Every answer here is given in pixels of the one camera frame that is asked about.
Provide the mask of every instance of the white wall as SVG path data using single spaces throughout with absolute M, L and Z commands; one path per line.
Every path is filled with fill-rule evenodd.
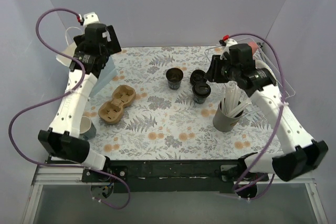
M 38 16 L 52 8 L 50 0 L 0 0 L 0 219 L 19 223 L 27 203 L 36 166 L 22 159 L 9 142 L 10 119 L 19 110 L 63 93 L 67 69 L 57 64 L 35 35 Z M 64 32 L 54 14 L 41 25 L 42 35 L 53 46 L 64 48 Z M 14 124 L 14 138 L 29 157 L 47 156 L 37 140 L 57 111 L 57 102 L 22 115 Z
M 301 124 L 329 146 L 314 173 L 330 223 L 336 222 L 336 0 L 286 0 L 268 39 L 297 94 L 290 106 Z
M 122 47 L 213 45 L 225 34 L 266 36 L 285 0 L 51 0 L 113 24 Z M 60 16 L 66 26 L 69 17 Z

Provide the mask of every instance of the leaf pattern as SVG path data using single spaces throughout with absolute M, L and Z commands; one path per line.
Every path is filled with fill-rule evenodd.
M 193 101 L 189 77 L 195 69 L 208 69 L 209 61 L 204 56 L 207 48 L 123 48 L 113 55 L 118 76 L 91 97 L 85 108 L 97 128 L 96 137 L 89 141 L 92 149 L 111 159 L 136 160 L 236 159 L 261 151 L 272 133 L 262 113 L 252 112 L 242 117 L 232 131 L 222 133 L 212 124 L 222 86 L 209 83 L 212 92 L 205 103 Z M 184 72 L 178 90 L 170 90 L 165 77 L 167 69 L 173 67 Z M 125 108 L 119 123 L 105 124 L 98 110 L 121 84 L 136 90 L 136 100 Z M 278 151 L 281 146 L 275 137 L 267 152 Z

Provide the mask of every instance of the brown cup carrier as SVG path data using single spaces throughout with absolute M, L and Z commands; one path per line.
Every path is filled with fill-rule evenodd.
M 120 85 L 112 94 L 112 100 L 105 102 L 99 109 L 98 115 L 108 124 L 118 123 L 124 115 L 124 108 L 130 106 L 135 99 L 134 88 Z

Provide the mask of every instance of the wire rack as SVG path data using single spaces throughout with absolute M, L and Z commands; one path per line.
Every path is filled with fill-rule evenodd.
M 242 44 L 242 43 L 249 43 L 249 42 L 255 42 L 252 38 L 244 38 L 244 39 L 240 39 L 240 40 L 237 40 L 237 42 L 239 44 Z M 204 51 L 204 54 L 207 58 L 207 60 L 209 62 L 211 62 L 211 59 L 212 59 L 212 55 L 217 55 L 217 54 L 221 54 L 223 53 L 222 50 L 218 51 L 216 50 L 216 48 L 222 48 L 221 45 L 219 46 L 215 46 L 215 47 L 211 47 L 211 48 L 207 48 L 205 51 Z M 271 62 L 271 60 L 264 54 L 264 52 L 262 51 L 261 48 L 258 48 L 258 50 L 254 53 L 253 55 L 253 58 L 254 59 L 259 59 L 259 60 L 262 60 L 263 62 L 265 62 L 270 68 L 271 70 L 273 71 L 277 81 L 278 81 L 278 85 L 281 87 L 280 90 L 282 90 L 282 83 L 279 82 L 279 78 L 280 78 L 280 73 L 279 73 L 279 70 L 276 66 L 274 66 L 274 64 Z M 229 87 L 229 86 L 233 86 L 235 85 L 236 83 L 233 82 L 233 81 L 230 81 L 228 83 L 216 83 L 216 86 L 222 90 L 222 92 L 225 92 L 225 88 L 226 87 Z M 293 89 L 293 87 L 288 83 L 288 81 L 285 79 L 285 84 L 286 84 L 286 93 L 285 93 L 285 99 L 288 99 L 290 97 L 293 97 L 295 95 L 295 90 Z M 245 99 L 248 99 L 247 95 L 245 93 L 241 93 L 241 98 L 240 98 L 240 101 L 243 101 Z M 260 108 L 258 108 L 257 106 L 251 104 L 250 106 L 248 106 L 246 108 L 246 113 L 243 115 L 243 116 L 246 116 L 248 114 L 253 114 L 253 113 L 257 113 L 260 111 Z

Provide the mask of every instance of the black cup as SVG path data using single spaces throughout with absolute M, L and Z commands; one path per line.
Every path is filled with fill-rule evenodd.
M 183 71 L 179 68 L 168 69 L 166 78 L 168 80 L 169 88 L 174 90 L 179 89 L 183 78 Z
M 194 72 L 192 72 L 190 76 L 190 83 L 191 85 L 195 85 L 198 82 L 206 82 L 206 79 L 204 79 L 205 72 L 201 69 L 196 69 Z
M 193 93 L 195 102 L 204 103 L 211 93 L 211 88 L 205 82 L 199 82 L 193 86 Z

